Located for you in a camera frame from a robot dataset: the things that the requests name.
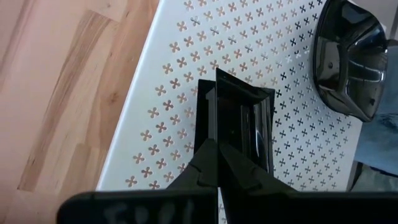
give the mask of white perforated panel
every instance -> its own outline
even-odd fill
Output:
[[[323,3],[161,1],[98,189],[168,186],[192,158],[198,79],[214,80],[220,67],[276,89],[278,179],[297,190],[346,190],[361,122],[329,110],[312,88],[308,60]]]

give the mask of wooden floor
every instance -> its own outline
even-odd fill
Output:
[[[0,0],[0,223],[96,187],[158,0]]]

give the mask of black plastic part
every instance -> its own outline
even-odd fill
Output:
[[[58,224],[217,221],[216,189],[83,193],[64,202],[57,214]]]
[[[327,0],[313,45],[313,79],[323,102],[361,121],[373,119],[387,74],[380,22],[347,0]]]
[[[259,205],[256,203],[255,195],[295,191],[244,157],[233,146],[222,142],[218,145],[219,169],[223,172],[223,175],[219,177],[219,182],[223,183],[221,194],[229,224],[253,223],[254,220],[263,219],[262,216],[267,213],[267,206],[263,207],[263,205],[267,203],[254,207],[254,204]]]
[[[392,192],[284,192],[243,197],[235,223],[397,223],[398,194]]]
[[[195,153],[187,168],[167,187],[167,189],[202,189],[218,186],[217,143],[206,139]]]
[[[251,86],[216,69],[216,82],[199,80],[194,152],[210,138],[224,141],[272,175],[275,91]]]

